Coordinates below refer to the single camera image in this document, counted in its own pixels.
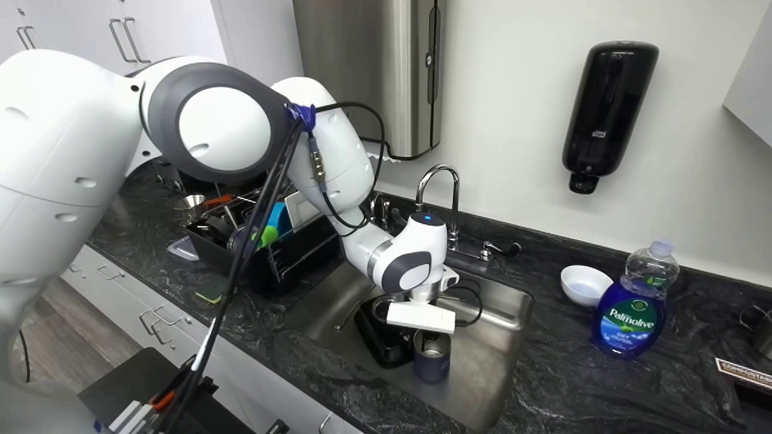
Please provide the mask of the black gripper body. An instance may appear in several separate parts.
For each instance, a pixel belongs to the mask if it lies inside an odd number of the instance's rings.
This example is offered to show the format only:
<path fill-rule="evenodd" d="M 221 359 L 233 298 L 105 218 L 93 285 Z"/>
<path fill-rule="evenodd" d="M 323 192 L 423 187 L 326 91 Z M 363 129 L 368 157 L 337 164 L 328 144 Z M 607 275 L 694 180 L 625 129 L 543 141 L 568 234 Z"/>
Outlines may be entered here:
<path fill-rule="evenodd" d="M 409 304 L 433 304 L 440 291 L 455 286 L 460 275 L 451 268 L 443 268 L 437 276 L 426 276 L 420 286 L 407 291 Z"/>

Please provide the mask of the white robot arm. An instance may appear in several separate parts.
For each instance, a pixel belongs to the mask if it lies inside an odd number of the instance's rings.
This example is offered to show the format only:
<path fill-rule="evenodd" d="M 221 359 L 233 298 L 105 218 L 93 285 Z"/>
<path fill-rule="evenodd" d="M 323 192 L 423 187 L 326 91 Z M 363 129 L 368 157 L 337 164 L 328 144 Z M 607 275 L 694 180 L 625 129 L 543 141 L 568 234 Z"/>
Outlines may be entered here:
<path fill-rule="evenodd" d="M 341 236 L 345 258 L 390 296 L 390 326 L 452 332 L 437 296 L 457 281 L 445 223 L 411 217 L 399 234 L 370 223 L 374 186 L 345 104 L 310 77 L 265 85 L 214 57 L 177 56 L 132 74 L 36 47 L 0 64 L 0 344 L 78 252 L 122 180 L 162 157 L 202 183 L 256 175 L 263 197 L 238 228 L 244 270 L 276 187 L 291 183 Z"/>

